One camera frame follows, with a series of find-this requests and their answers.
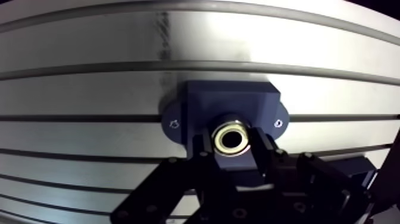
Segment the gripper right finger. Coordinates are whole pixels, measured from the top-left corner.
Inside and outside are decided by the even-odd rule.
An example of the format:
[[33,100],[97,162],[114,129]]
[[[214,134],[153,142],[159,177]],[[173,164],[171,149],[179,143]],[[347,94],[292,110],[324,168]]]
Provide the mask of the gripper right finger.
[[251,153],[264,183],[261,218],[271,223],[364,223],[374,197],[362,185],[311,153],[296,158],[260,128],[249,130]]

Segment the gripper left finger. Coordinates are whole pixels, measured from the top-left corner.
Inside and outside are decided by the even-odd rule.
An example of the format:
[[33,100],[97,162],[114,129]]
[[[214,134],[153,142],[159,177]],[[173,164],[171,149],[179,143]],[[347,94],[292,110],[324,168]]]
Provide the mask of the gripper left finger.
[[170,157],[140,183],[110,214],[111,223],[165,223],[185,192],[195,189],[201,209],[218,201],[219,167],[212,153],[211,136],[204,130],[192,138],[190,159]]

